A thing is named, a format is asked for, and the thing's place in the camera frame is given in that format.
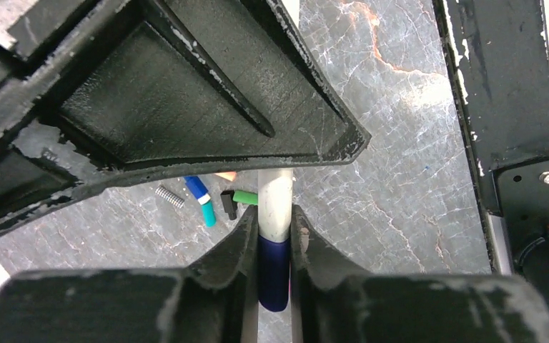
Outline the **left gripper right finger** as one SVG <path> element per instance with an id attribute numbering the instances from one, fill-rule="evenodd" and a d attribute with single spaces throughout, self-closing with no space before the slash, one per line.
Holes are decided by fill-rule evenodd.
<path id="1" fill-rule="evenodd" d="M 294 342 L 549 342 L 549 309 L 519 277 L 374 274 L 293 206 Z"/>

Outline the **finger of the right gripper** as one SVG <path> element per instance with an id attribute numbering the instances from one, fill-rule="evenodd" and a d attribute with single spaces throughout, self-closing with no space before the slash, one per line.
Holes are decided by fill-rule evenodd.
<path id="1" fill-rule="evenodd" d="M 0 32 L 37 1 L 7 2 Z M 349 164 L 367 146 L 281 1 L 135 2 L 101 139 L 38 118 L 0 150 L 0 236 L 110 187 Z"/>

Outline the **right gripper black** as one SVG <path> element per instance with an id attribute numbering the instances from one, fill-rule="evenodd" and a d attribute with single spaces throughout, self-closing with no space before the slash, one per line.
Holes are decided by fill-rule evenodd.
<path id="1" fill-rule="evenodd" d="M 14 3 L 0 2 L 0 18 Z M 0 150 L 35 119 L 82 141 L 114 110 L 106 71 L 137 29 L 135 1 L 37 1 L 0 32 Z"/>

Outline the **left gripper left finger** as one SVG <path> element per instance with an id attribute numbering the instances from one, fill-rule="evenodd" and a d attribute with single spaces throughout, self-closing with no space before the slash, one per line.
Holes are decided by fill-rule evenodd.
<path id="1" fill-rule="evenodd" d="M 257 208 L 187 267 L 36 270 L 0 288 L 0 342 L 256 342 Z"/>

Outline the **violet pen cap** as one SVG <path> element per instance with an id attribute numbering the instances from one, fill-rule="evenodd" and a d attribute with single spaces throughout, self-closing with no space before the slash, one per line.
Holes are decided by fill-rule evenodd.
<path id="1" fill-rule="evenodd" d="M 257 261 L 259 302 L 268 311 L 282 312 L 290 291 L 290 240 L 271 242 L 258 236 Z"/>

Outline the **teal pen cap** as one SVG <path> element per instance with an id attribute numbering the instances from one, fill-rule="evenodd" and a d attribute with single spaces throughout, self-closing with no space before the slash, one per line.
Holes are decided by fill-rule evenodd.
<path id="1" fill-rule="evenodd" d="M 207 227 L 213 227 L 217 223 L 213 203 L 208 201 L 201 205 L 202 216 Z"/>

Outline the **black pen cap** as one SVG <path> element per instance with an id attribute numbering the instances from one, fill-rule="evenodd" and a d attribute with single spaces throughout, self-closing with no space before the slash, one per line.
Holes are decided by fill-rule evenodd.
<path id="1" fill-rule="evenodd" d="M 237 219 L 237 203 L 234 200 L 234 190 L 228 189 L 222 191 L 220 199 L 224 212 L 227 214 L 229 220 Z"/>

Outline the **blue pen cap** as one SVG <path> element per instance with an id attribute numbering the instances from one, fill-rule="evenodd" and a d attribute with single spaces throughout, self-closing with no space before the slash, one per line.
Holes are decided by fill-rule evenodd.
<path id="1" fill-rule="evenodd" d="M 184 177 L 184 183 L 199 204 L 204 205 L 211 201 L 207 187 L 198 176 Z"/>

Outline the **houndstooth pen cap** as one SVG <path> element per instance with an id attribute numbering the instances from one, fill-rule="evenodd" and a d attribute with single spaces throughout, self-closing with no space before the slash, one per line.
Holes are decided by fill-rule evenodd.
<path id="1" fill-rule="evenodd" d="M 163 198 L 166 202 L 169 202 L 175 208 L 181 209 L 184 206 L 183 198 L 162 185 L 155 189 L 155 194 Z"/>

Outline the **green pen cap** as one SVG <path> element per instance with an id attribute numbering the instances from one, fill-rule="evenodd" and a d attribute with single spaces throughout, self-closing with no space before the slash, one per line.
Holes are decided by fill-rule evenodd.
<path id="1" fill-rule="evenodd" d="M 234 190 L 232 200 L 236 203 L 255 205 L 259 204 L 258 194 L 254 192 L 246 192 L 242 190 Z"/>

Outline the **orange pen cap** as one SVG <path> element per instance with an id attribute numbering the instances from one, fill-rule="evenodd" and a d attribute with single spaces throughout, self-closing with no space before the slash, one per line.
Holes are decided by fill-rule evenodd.
<path id="1" fill-rule="evenodd" d="M 235 171 L 218 172 L 214 173 L 214 175 L 229 182 L 233 182 L 237 178 L 237 172 Z"/>

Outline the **violet capped white pen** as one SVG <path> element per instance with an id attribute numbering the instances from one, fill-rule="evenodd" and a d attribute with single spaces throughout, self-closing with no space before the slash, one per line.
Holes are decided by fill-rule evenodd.
<path id="1" fill-rule="evenodd" d="M 274 243 L 289 237 L 292 216 L 293 169 L 258 171 L 259 234 Z"/>

